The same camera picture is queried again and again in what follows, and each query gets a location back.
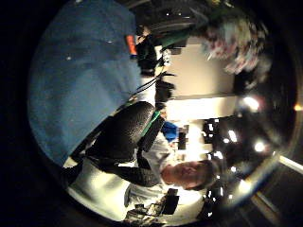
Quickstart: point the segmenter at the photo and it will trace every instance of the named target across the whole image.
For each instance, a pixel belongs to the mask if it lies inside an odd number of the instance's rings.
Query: light
[[[263,152],[265,150],[265,145],[263,142],[256,142],[255,144],[255,151],[256,152]]]
[[[303,111],[303,107],[302,107],[301,105],[299,105],[299,104],[295,104],[295,105],[294,105],[294,110],[295,110],[295,111],[298,111],[298,112],[299,112],[299,111]]]
[[[211,131],[214,131],[214,128],[212,127],[212,124],[208,124],[208,128],[209,128]]]
[[[229,139],[227,139],[227,138],[224,138],[223,141],[224,141],[226,144],[229,143]]]
[[[234,166],[231,166],[231,167],[230,167],[230,171],[232,171],[232,172],[236,172],[236,171],[237,171],[237,169],[236,169]]]
[[[220,151],[216,151],[214,153],[214,156],[218,157],[219,159],[223,159],[223,155],[222,155],[222,153]]]
[[[239,184],[239,191],[241,193],[247,193],[250,191],[251,187],[252,187],[251,183],[249,183],[245,180],[241,180],[240,184]]]
[[[220,187],[220,195],[223,196],[223,188]]]
[[[243,101],[250,108],[251,111],[256,112],[258,110],[259,104],[254,98],[248,96],[245,97]]]
[[[238,142],[238,139],[237,139],[237,135],[234,131],[228,131],[228,135],[230,137],[230,140],[234,143],[237,143]]]

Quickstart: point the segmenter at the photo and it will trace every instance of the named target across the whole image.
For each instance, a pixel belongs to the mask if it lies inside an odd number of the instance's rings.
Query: person
[[[145,187],[131,183],[126,193],[126,206],[149,205],[161,197],[169,188],[202,190],[217,181],[218,167],[209,160],[177,162],[172,148],[162,132],[159,132],[148,152],[142,156],[147,160],[157,184]]]

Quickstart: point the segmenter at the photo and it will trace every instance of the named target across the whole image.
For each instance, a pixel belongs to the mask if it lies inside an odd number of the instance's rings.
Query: white wall
[[[188,44],[181,55],[172,55],[169,72],[178,77],[165,80],[176,85],[175,96],[231,93],[234,76],[223,71],[225,61],[210,60],[199,44]]]
[[[236,96],[217,96],[184,100],[170,100],[167,103],[168,120],[209,119],[232,115]]]

